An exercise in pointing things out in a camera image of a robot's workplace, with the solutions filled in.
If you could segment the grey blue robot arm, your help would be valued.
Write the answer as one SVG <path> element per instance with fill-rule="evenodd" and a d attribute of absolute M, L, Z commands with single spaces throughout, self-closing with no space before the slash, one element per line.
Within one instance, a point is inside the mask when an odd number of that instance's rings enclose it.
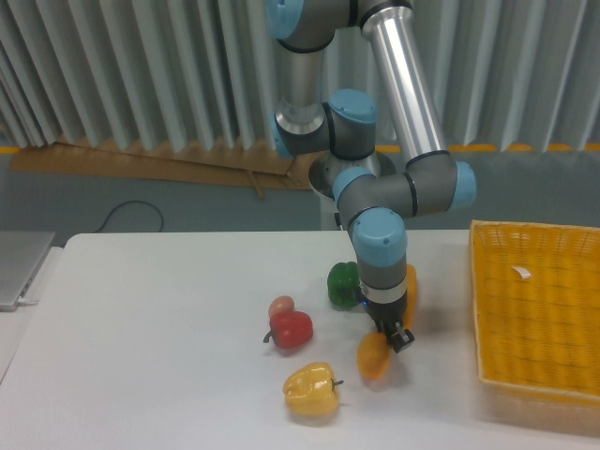
<path fill-rule="evenodd" d="M 325 196 L 351 240 L 360 302 L 386 343 L 413 343 L 407 324 L 408 237 L 404 221 L 471 204 L 473 169 L 451 156 L 430 96 L 413 34 L 409 1 L 270 1 L 270 33 L 284 51 L 283 91 L 270 118 L 285 158 L 322 154 Z M 376 160 L 377 107 L 342 89 L 323 100 L 324 52 L 337 31 L 357 28 L 369 43 L 399 147 L 400 173 Z"/>

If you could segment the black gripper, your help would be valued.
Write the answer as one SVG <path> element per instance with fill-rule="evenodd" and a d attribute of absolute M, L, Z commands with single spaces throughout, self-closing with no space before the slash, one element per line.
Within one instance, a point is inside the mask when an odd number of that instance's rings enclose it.
<path fill-rule="evenodd" d="M 374 321 L 377 336 L 382 345 L 391 346 L 395 353 L 410 347 L 415 341 L 412 331 L 405 328 L 408 323 L 408 295 L 402 295 L 392 303 L 380 304 L 363 298 L 365 312 Z"/>

